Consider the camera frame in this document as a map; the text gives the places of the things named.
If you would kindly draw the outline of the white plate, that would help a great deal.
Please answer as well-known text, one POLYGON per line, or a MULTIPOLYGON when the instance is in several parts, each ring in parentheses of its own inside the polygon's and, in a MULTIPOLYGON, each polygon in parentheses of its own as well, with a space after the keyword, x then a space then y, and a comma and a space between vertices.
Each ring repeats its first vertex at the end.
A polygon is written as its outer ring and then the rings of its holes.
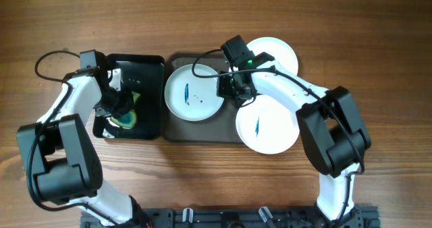
POLYGON ((230 71, 256 69, 260 64, 276 60, 287 72, 298 75, 298 59, 294 50, 284 41, 261 37, 247 45, 240 35, 227 40, 221 50, 230 65, 230 71))
POLYGON ((242 104, 236 114, 236 130, 247 147, 261 154, 288 150, 300 133, 294 114, 267 95, 242 104))
POLYGON ((217 96, 217 79, 196 77, 192 73, 192 64, 181 66, 170 75, 164 98, 168 109, 186 121, 208 119, 224 102, 217 96))

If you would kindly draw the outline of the green yellow sponge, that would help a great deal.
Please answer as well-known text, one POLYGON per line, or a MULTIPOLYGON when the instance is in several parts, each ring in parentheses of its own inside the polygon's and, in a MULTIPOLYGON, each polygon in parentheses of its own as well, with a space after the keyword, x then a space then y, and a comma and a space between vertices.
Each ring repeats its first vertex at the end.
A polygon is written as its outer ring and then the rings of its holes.
POLYGON ((108 119, 109 123, 114 127, 122 127, 125 129, 132 129, 137 122, 137 114, 135 110, 130 110, 125 115, 122 115, 119 119, 116 119, 114 117, 110 117, 108 119))

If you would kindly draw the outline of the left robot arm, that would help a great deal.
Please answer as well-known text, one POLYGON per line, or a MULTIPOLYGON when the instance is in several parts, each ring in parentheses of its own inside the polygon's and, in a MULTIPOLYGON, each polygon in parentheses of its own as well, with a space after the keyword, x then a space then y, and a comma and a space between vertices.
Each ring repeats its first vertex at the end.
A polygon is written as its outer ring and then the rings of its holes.
POLYGON ((126 125, 133 127, 137 96, 121 88, 121 73, 103 53, 84 51, 77 57, 80 69, 59 80, 62 91, 53 106, 17 132, 30 198, 49 212, 80 208, 104 227, 151 227, 137 201, 103 179, 85 128, 98 109, 117 121, 125 117, 126 125))

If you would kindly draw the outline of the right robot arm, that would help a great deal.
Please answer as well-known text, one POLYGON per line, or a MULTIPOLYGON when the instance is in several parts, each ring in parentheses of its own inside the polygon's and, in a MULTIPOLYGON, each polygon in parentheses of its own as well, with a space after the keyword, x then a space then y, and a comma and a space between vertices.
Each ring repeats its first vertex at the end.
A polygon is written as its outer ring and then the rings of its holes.
POLYGON ((328 223, 341 225, 353 209, 354 177, 365 171, 371 137, 352 94, 344 87, 315 86, 284 69, 267 52, 253 53, 241 36, 219 49, 231 68, 218 78, 217 95, 271 97, 295 112, 304 152, 319 172, 317 208, 328 223))

